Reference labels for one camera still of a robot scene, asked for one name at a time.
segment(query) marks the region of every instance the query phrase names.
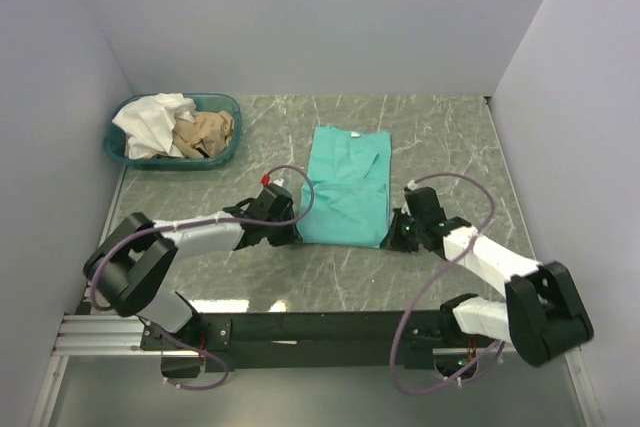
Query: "metal bar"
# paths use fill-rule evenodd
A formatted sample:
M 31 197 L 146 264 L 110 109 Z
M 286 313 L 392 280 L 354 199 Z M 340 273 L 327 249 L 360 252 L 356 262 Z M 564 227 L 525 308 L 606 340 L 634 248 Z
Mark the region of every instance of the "metal bar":
M 29 427 L 47 427 L 49 425 L 68 361 L 69 357 L 66 356 L 51 357 L 40 394 L 31 414 Z
M 195 356 L 190 351 L 143 351 L 144 325 L 136 317 L 66 315 L 53 347 L 54 357 L 66 356 Z
M 433 349 L 433 355 L 453 355 L 453 354 L 465 354 L 468 352 L 468 349 L 465 348 L 444 348 L 444 349 Z M 515 347 L 513 344 L 506 344 L 504 349 L 502 349 L 503 354 L 517 354 Z
M 593 390 L 582 349 L 567 353 L 565 358 L 567 359 L 569 374 L 576 389 L 578 404 L 580 405 L 580 410 L 582 410 L 586 427 L 605 427 L 604 416 L 602 415 L 602 410 L 600 410 L 596 393 Z
M 389 363 L 389 351 L 402 314 L 402 311 L 201 314 L 199 325 L 204 329 L 206 349 L 223 358 L 233 370 L 379 366 Z M 414 312 L 403 333 L 398 365 L 433 369 L 434 348 L 465 348 L 472 338 L 480 347 L 491 343 L 490 339 L 464 334 L 444 339 L 438 330 L 441 316 L 439 310 Z M 143 350 L 178 349 L 156 326 L 147 329 L 149 335 L 142 337 L 140 345 Z M 186 342 L 196 345 L 195 340 Z M 215 363 L 207 363 L 207 371 L 217 369 Z

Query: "crumpled cloth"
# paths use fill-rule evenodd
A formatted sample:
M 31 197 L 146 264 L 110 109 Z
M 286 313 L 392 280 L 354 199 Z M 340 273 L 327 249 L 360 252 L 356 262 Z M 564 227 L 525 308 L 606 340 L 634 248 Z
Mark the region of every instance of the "crumpled cloth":
M 112 122 L 127 135 L 125 155 L 130 159 L 184 157 L 173 145 L 173 128 L 176 119 L 195 123 L 195 111 L 193 99 L 182 94 L 150 95 L 125 105 Z
M 176 120 L 173 144 L 192 159 L 213 157 L 231 143 L 233 116 L 228 112 L 196 112 L 195 123 Z

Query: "beige cloth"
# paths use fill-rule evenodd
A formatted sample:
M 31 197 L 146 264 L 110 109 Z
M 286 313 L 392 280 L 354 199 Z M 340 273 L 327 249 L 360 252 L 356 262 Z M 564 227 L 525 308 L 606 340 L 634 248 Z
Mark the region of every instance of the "beige cloth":
M 233 116 L 228 112 L 196 112 L 195 123 L 177 119 L 173 144 L 192 159 L 213 157 L 231 143 Z

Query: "teal shirt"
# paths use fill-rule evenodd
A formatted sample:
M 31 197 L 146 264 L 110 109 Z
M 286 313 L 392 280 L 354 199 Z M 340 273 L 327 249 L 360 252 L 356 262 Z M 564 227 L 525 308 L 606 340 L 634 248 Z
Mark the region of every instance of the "teal shirt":
M 389 230 L 391 134 L 316 127 L 308 174 L 316 197 L 297 224 L 303 241 L 378 248 Z M 307 205 L 305 184 L 300 211 Z

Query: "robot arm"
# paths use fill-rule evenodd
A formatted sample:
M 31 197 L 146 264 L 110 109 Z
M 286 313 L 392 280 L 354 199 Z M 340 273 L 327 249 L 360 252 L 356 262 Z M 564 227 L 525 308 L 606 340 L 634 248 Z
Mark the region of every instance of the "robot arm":
M 443 316 L 448 316 L 445 335 L 481 335 L 511 343 L 534 366 L 593 338 L 593 326 L 564 265 L 542 265 L 478 235 L 477 229 L 464 219 L 447 219 L 430 187 L 408 186 L 405 199 L 402 209 L 394 209 L 383 247 L 414 252 L 422 246 L 451 260 L 477 237 L 472 250 L 458 265 L 506 299 L 490 302 L 465 294 L 446 302 L 441 307 Z
M 422 246 L 444 259 L 453 259 L 477 236 L 477 230 L 469 222 L 458 217 L 447 219 L 433 189 L 407 189 L 405 199 L 407 208 L 394 209 L 391 228 L 381 248 L 415 252 Z M 212 322 L 203 322 L 203 315 L 215 314 L 200 314 L 178 293 L 162 288 L 162 281 L 172 262 L 212 250 L 241 249 L 264 238 L 272 246 L 301 240 L 293 225 L 265 226 L 224 221 L 230 217 L 268 222 L 291 220 L 294 218 L 293 201 L 290 193 L 280 185 L 266 183 L 256 199 L 246 199 L 208 218 L 200 218 L 198 221 L 202 224 L 207 219 L 212 223 L 185 230 L 179 229 L 180 224 L 192 219 L 152 221 L 143 214 L 132 214 L 87 261 L 84 274 L 93 280 L 97 264 L 122 239 L 149 227 L 161 228 L 163 232 L 140 237 L 113 256 L 97 280 L 97 290 L 119 315 L 138 315 L 187 344 L 196 345 L 198 339 L 206 335 L 207 327 L 203 324 L 212 325 Z M 422 319 L 422 324 L 418 328 L 414 324 L 404 337 L 412 345 L 422 346 L 422 350 L 418 349 L 418 353 L 413 354 L 425 355 L 429 348 L 464 346 L 468 339 L 479 337 L 487 341 L 498 339 L 513 343 L 525 361 L 538 366 L 593 337 L 593 328 L 575 285 L 561 264 L 540 265 L 482 235 L 475 241 L 473 250 L 459 263 L 505 296 L 506 303 L 489 302 L 475 294 L 465 294 L 445 302 L 439 311 L 415 312 L 414 317 Z M 264 329 L 257 329 L 254 334 L 251 329 L 258 321 L 248 320 L 250 315 L 260 315 L 261 323 L 271 325 L 267 329 L 268 335 L 265 336 Z M 361 316 L 361 320 L 350 320 L 354 315 Z M 327 317 L 314 313 L 239 314 L 233 327 L 236 333 L 229 337 L 232 329 L 225 329 L 228 340 L 224 346 L 216 345 L 226 349 L 228 343 L 234 342 L 233 336 L 241 338 L 241 341 L 258 339 L 262 342 L 261 352 L 265 352 L 275 348 L 265 341 L 326 340 L 322 343 L 323 348 L 330 348 L 331 341 L 339 345 L 345 339 L 356 339 L 362 346 L 365 345 L 362 342 L 371 342 L 371 346 L 380 347 L 380 352 L 384 349 L 388 352 L 385 342 L 391 336 L 380 328 L 379 322 L 397 324 L 393 320 L 396 317 L 399 318 L 399 313 L 362 312 Z M 327 325 L 329 318 L 337 319 L 335 327 Z M 229 319 L 223 322 L 224 325 L 232 323 Z M 247 322 L 246 329 L 240 327 L 243 322 Z M 353 322 L 353 325 L 345 333 L 339 322 Z M 356 344 L 351 342 L 349 345 L 353 347 Z M 320 347 L 320 343 L 316 342 L 315 347 Z M 249 358 L 244 352 L 241 354 L 245 359 Z M 317 352 L 314 351 L 313 356 L 317 358 Z M 282 358 L 287 362 L 291 360 L 288 353 Z M 354 359 L 360 361 L 358 355 L 354 355 Z M 251 358 L 247 365 L 254 366 L 254 360 L 255 357 Z

